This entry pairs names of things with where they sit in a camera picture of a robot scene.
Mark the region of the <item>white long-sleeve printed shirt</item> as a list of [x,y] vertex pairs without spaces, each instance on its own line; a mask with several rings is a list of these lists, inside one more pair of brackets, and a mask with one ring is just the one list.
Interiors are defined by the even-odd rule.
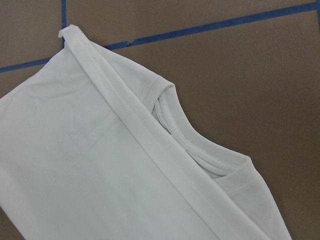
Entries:
[[0,100],[0,205],[26,240],[289,240],[251,158],[199,134],[175,85],[90,41]]

